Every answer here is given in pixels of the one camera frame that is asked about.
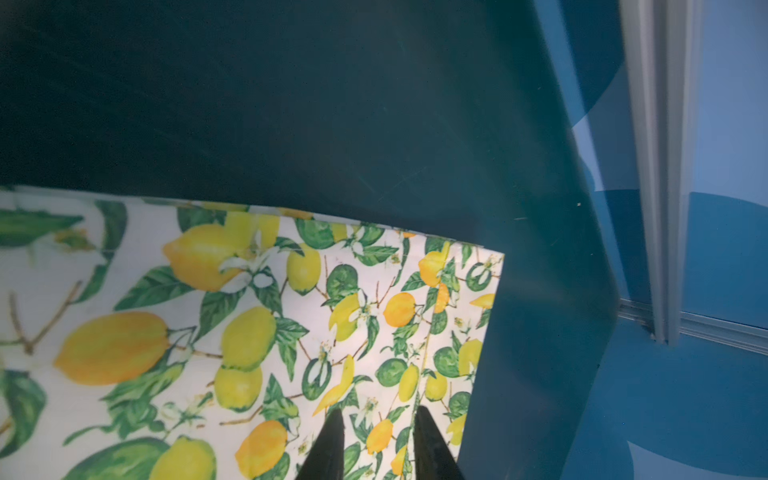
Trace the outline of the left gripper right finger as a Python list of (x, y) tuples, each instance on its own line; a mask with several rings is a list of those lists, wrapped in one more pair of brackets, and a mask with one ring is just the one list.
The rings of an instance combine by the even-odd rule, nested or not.
[(416, 480), (464, 479), (428, 408), (423, 405), (416, 410), (413, 437)]

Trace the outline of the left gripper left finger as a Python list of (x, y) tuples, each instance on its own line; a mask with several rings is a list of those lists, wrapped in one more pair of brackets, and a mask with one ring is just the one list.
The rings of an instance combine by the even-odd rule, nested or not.
[(333, 410), (296, 476), (297, 480), (342, 480), (344, 478), (344, 423), (340, 410)]

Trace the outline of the lemon print skirt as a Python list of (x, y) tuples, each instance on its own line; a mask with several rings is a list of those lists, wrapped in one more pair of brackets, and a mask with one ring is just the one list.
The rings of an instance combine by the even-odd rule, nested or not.
[(274, 207), (1, 191), (5, 479), (346, 479), (459, 454), (504, 257)]

